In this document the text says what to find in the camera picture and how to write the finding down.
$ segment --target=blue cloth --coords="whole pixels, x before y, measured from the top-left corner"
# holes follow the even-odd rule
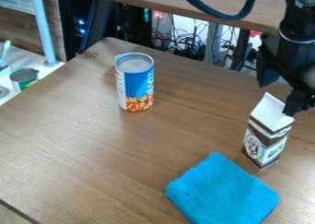
[[[220,153],[170,182],[166,196],[198,224],[261,223],[280,200],[276,191]]]

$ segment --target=white carton top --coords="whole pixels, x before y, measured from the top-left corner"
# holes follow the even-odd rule
[[[294,122],[293,117],[283,113],[284,108],[285,104],[282,101],[269,93],[265,93],[262,100],[251,112],[251,116],[275,132]]]

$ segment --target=milk carton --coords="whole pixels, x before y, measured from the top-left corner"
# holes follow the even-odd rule
[[[284,150],[294,119],[283,114],[285,104],[269,93],[251,112],[242,156],[260,171],[273,166]]]

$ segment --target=colorful label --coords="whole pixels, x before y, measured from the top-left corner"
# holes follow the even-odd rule
[[[17,92],[21,92],[27,88],[29,88],[30,86],[34,85],[36,82],[38,82],[39,80],[37,78],[29,80],[29,81],[24,81],[24,82],[16,82],[16,81],[12,81],[12,85],[13,88],[17,91]]]
[[[153,104],[154,67],[137,74],[116,69],[116,84],[118,102],[123,109],[140,112]]]

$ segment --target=small can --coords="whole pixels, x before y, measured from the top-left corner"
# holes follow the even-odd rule
[[[18,70],[10,75],[15,90],[21,92],[38,81],[38,70],[26,68]]]
[[[155,63],[144,53],[115,56],[119,105],[130,112],[147,110],[153,104]]]

